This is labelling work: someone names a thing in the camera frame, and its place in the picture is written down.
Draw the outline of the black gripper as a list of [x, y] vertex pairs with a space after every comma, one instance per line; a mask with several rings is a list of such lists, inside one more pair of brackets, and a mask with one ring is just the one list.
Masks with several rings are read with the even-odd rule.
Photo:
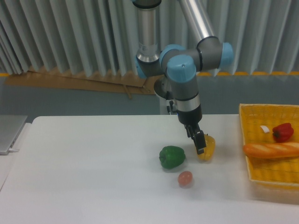
[[206, 147], [204, 132], [198, 125], [201, 119], [201, 106], [188, 112], [178, 111], [178, 120], [184, 125], [188, 138], [193, 140], [197, 155], [203, 154]]

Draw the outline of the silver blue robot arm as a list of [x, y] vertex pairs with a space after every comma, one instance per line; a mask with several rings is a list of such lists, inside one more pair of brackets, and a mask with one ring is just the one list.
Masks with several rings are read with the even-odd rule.
[[203, 4], [198, 0], [179, 1], [183, 15], [191, 29], [196, 47], [185, 49], [170, 44], [163, 50], [158, 46], [158, 11], [160, 0], [134, 0], [137, 9], [139, 49], [135, 56], [141, 78], [164, 75], [155, 83], [156, 94], [165, 99], [165, 106], [178, 115], [187, 136], [195, 144], [197, 154], [206, 147], [204, 132], [199, 127], [202, 111], [196, 74], [229, 66], [234, 53], [230, 43], [220, 42]]

